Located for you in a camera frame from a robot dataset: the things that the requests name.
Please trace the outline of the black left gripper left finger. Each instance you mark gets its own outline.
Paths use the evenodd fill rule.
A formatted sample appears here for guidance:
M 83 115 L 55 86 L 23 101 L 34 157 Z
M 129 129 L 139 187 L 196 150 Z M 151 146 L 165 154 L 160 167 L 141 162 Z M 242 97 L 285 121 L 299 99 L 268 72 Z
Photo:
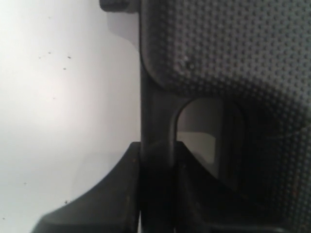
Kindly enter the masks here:
M 91 190 L 44 215 L 34 233 L 136 233 L 139 220 L 140 143 L 129 145 Z

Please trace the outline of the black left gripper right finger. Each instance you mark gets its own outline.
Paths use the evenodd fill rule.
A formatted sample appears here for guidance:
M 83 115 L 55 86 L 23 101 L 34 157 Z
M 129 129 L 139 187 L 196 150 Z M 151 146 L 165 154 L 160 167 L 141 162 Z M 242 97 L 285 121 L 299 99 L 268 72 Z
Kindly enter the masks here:
M 294 144 L 263 142 L 227 148 L 213 177 L 182 142 L 174 145 L 179 233 L 292 233 Z

